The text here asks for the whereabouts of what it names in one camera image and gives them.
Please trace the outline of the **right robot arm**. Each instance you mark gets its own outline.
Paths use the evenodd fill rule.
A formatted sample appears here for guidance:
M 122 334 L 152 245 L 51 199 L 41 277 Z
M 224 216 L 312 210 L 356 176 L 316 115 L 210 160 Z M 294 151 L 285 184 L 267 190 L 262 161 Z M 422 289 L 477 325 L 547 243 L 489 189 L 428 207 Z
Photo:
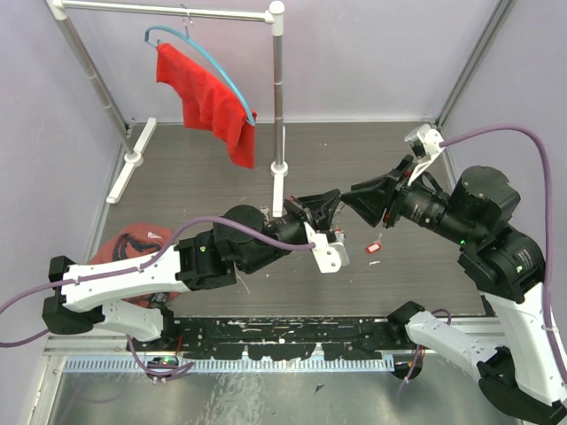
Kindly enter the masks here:
M 546 261 L 539 245 L 510 224 L 520 202 L 505 174 L 467 168 L 445 192 L 411 157 L 342 196 L 370 226 L 409 220 L 459 247 L 458 265 L 499 319 L 505 342 L 485 344 L 409 301 L 388 317 L 392 344 L 419 344 L 467 372 L 500 412 L 533 424 L 566 416 L 566 387 L 544 329 Z

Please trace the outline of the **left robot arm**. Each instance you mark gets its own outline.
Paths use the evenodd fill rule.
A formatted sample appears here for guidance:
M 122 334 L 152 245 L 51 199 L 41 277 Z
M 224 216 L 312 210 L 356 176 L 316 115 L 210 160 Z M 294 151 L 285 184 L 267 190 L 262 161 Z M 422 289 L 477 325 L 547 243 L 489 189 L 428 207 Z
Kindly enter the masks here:
M 284 216 L 273 220 L 256 207 L 237 205 L 221 217 L 189 222 L 210 222 L 211 229 L 187 239 L 173 234 L 159 251 L 133 259 L 77 265 L 56 257 L 49 278 L 59 286 L 43 302 L 43 321 L 56 335 L 101 328 L 169 350 L 177 340 L 173 313 L 133 305 L 130 298 L 230 286 L 237 272 L 255 273 L 292 251 L 309 251 L 321 273 L 336 273 L 348 263 L 344 234 L 332 227 L 339 202 L 337 189 L 290 197 L 283 202 Z

